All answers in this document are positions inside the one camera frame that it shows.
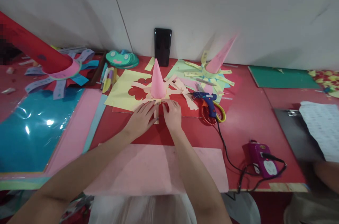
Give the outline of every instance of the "person's hand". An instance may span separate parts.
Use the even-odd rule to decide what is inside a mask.
[[[150,121],[157,105],[154,105],[155,100],[146,104],[140,105],[132,114],[130,120],[121,132],[128,134],[132,140],[137,139],[144,134],[159,118],[154,118]]]
[[[166,102],[169,107],[169,111],[167,111],[165,104],[162,104],[163,115],[169,131],[181,129],[181,107],[178,102],[169,99],[164,99],[162,101]]]

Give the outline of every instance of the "blue glue gun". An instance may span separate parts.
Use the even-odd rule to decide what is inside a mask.
[[[213,101],[216,100],[216,94],[209,94],[205,92],[193,92],[191,93],[194,98],[203,99],[208,106],[209,116],[216,118],[216,111]]]

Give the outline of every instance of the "white paper sheet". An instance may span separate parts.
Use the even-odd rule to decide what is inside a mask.
[[[339,110],[336,105],[302,101],[299,109],[326,161],[339,162]]]

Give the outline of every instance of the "pink paper cone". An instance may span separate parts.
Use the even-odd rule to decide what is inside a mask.
[[[231,38],[226,43],[226,45],[218,52],[218,54],[206,65],[206,70],[208,72],[213,74],[218,73],[237,36],[238,35],[235,35],[233,38]]]
[[[155,99],[162,99],[166,96],[166,89],[163,85],[163,79],[160,72],[158,60],[155,59],[153,75],[152,75],[152,85],[151,85],[151,95]]]

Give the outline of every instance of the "black phone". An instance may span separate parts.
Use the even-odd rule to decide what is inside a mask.
[[[154,57],[158,60],[160,67],[168,67],[170,61],[172,30],[154,29]]]

